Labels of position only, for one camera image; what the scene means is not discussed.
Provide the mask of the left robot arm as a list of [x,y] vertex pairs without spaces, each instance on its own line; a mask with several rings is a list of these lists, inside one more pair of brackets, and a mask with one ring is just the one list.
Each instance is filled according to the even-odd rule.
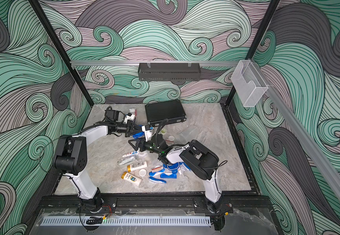
[[77,190],[81,206],[86,210],[98,213],[103,205],[100,190],[85,169],[88,162],[87,146],[107,135],[120,133],[130,137],[140,132],[142,126],[134,121],[127,123],[99,121],[77,134],[60,137],[53,157],[53,166],[70,180]]

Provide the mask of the blue-lid container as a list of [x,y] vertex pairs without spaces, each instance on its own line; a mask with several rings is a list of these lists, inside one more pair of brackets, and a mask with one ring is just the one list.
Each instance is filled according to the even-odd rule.
[[195,125],[188,126],[179,134],[179,141],[181,143],[187,143],[197,138],[199,134],[199,128]]
[[133,135],[134,139],[139,139],[139,138],[145,138],[146,140],[149,140],[153,134],[152,130],[147,130],[143,132],[139,132]]

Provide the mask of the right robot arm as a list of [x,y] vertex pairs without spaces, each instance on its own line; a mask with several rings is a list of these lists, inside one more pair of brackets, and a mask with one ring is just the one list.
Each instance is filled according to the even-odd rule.
[[155,142],[146,141],[144,138],[132,139],[128,143],[135,151],[157,153],[158,160],[167,166],[185,163],[203,181],[207,209],[212,213],[221,210],[222,190],[217,180],[217,171],[220,167],[219,158],[206,146],[197,140],[170,146],[164,140],[158,146]]

